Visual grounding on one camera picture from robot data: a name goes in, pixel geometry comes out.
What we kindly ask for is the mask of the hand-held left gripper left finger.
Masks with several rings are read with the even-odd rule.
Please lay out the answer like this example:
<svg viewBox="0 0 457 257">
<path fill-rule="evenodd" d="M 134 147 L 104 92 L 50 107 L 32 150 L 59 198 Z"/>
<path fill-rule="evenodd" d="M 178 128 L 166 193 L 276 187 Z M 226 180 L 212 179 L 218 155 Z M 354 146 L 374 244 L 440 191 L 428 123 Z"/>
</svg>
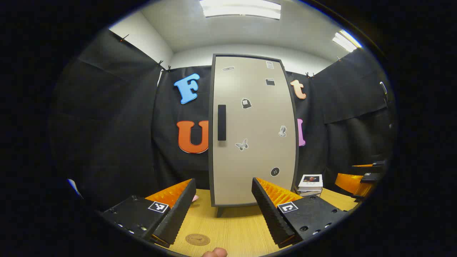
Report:
<svg viewBox="0 0 457 257">
<path fill-rule="evenodd" d="M 196 180 L 188 179 L 148 197 L 132 195 L 100 215 L 129 236 L 169 248 L 196 195 Z"/>
</svg>

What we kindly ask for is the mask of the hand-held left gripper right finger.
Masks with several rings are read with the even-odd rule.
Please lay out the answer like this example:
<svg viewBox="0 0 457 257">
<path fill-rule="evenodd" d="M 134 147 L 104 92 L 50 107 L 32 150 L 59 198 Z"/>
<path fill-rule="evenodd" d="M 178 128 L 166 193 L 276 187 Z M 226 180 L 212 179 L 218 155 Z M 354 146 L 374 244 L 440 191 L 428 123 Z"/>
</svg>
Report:
<svg viewBox="0 0 457 257">
<path fill-rule="evenodd" d="M 252 179 L 252 194 L 279 248 L 309 243 L 348 216 L 321 197 L 301 197 L 258 177 Z"/>
</svg>

